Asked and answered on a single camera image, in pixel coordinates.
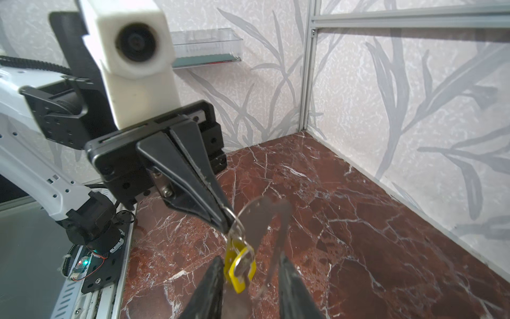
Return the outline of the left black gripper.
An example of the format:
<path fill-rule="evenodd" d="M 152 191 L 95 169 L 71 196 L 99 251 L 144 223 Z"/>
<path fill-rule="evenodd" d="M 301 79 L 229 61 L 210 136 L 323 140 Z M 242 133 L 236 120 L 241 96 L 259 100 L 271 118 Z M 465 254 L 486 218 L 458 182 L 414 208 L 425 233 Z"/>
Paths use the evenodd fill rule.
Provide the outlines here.
<path fill-rule="evenodd" d="M 190 120 L 178 123 L 184 118 Z M 226 234 L 235 218 L 215 176 L 227 168 L 223 147 L 214 106 L 200 100 L 93 139 L 84 150 L 106 187 L 126 207 L 154 186 L 147 171 L 160 173 L 160 194 L 164 188 L 173 192 L 163 197 L 168 207 Z"/>

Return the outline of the green circuit board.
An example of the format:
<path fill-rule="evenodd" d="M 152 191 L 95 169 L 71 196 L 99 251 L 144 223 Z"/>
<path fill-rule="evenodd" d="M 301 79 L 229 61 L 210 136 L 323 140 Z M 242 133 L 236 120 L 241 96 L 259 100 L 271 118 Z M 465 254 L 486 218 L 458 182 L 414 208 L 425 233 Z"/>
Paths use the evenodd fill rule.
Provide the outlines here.
<path fill-rule="evenodd" d="M 83 256 L 72 269 L 69 279 L 73 281 L 80 281 L 87 275 L 88 267 L 90 265 L 90 256 Z"/>

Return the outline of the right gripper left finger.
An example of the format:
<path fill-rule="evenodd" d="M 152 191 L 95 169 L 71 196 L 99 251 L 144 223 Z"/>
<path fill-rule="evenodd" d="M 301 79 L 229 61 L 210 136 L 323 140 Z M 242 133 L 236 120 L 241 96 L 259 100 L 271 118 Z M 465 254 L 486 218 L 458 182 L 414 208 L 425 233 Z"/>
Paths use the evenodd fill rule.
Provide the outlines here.
<path fill-rule="evenodd" d="M 223 305 L 224 263 L 216 256 L 179 319 L 220 319 Z"/>

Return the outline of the clear plastic wall tray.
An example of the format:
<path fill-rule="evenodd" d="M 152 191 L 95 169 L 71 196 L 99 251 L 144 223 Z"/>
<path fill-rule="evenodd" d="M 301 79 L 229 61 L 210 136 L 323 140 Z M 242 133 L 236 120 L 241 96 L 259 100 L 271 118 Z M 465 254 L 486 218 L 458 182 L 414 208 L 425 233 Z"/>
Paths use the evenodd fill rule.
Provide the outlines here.
<path fill-rule="evenodd" d="M 231 28 L 171 32 L 174 69 L 240 62 L 243 39 Z"/>

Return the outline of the aluminium mounting rail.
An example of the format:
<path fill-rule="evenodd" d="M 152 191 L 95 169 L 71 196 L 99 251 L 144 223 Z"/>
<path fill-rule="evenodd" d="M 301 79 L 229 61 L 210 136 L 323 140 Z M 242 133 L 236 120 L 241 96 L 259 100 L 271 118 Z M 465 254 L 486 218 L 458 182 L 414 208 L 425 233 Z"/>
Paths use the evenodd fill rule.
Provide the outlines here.
<path fill-rule="evenodd" d="M 51 318 L 119 318 L 125 288 L 135 212 L 110 198 L 116 208 L 122 246 L 98 256 L 73 245 L 63 256 L 58 273 L 64 283 Z"/>

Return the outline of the steel key organizer plate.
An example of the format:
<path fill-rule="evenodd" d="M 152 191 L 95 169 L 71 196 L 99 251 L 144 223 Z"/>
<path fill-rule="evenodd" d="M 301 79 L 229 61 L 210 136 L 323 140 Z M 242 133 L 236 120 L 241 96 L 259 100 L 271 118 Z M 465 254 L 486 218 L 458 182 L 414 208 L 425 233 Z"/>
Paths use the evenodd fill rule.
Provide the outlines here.
<path fill-rule="evenodd" d="M 267 290 L 267 286 L 276 272 L 278 259 L 284 248 L 291 215 L 292 204 L 288 200 L 281 199 L 274 202 L 269 197 L 259 197 L 252 200 L 241 210 L 231 228 L 232 236 L 240 237 L 254 249 L 256 260 L 256 253 L 268 232 L 270 224 L 276 218 L 280 220 L 280 229 L 276 235 L 276 241 L 272 245 L 272 256 L 263 284 L 258 290 L 258 296 L 261 296 Z"/>

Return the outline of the yellow capped key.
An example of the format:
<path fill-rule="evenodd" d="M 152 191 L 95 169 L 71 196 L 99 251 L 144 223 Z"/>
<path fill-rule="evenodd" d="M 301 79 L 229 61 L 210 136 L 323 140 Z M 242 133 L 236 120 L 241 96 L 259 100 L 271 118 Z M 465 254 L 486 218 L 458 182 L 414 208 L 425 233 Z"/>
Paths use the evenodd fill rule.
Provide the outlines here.
<path fill-rule="evenodd" d="M 240 237 L 229 236 L 224 258 L 224 276 L 237 294 L 247 289 L 256 270 L 254 249 Z"/>

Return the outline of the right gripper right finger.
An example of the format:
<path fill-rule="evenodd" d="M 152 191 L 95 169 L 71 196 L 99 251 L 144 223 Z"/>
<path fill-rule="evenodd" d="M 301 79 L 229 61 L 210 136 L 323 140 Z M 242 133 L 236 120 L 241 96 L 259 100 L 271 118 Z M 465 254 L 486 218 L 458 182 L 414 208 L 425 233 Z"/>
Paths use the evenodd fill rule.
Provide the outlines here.
<path fill-rule="evenodd" d="M 299 272 L 284 254 L 280 255 L 278 292 L 280 318 L 324 318 Z"/>

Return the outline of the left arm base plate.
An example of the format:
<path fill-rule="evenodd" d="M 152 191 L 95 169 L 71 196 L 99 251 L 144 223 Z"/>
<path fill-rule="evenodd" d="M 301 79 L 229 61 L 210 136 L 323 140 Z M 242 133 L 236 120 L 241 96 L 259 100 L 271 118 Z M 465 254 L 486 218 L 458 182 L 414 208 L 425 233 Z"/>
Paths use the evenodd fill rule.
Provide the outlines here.
<path fill-rule="evenodd" d="M 119 229 L 124 234 L 122 237 L 124 243 L 117 251 L 110 253 L 106 259 L 92 258 L 86 278 L 82 281 L 82 294 L 99 291 L 110 284 L 117 283 L 120 279 L 128 245 L 128 235 L 130 234 L 131 224 L 135 221 L 135 214 L 132 211 L 122 210 L 118 213 L 118 217 L 124 222 L 124 224 L 119 225 Z"/>

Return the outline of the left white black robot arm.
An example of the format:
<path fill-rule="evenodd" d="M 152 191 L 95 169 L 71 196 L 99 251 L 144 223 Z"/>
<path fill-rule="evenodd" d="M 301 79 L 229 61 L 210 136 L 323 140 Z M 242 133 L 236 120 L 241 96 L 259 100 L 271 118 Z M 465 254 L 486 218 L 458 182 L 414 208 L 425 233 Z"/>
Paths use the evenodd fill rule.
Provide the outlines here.
<path fill-rule="evenodd" d="M 162 10 L 84 1 L 49 24 L 66 66 L 1 57 L 1 176 L 102 257 L 126 240 L 115 202 L 133 209 L 152 189 L 227 233 L 221 128 L 210 103 L 180 103 Z"/>

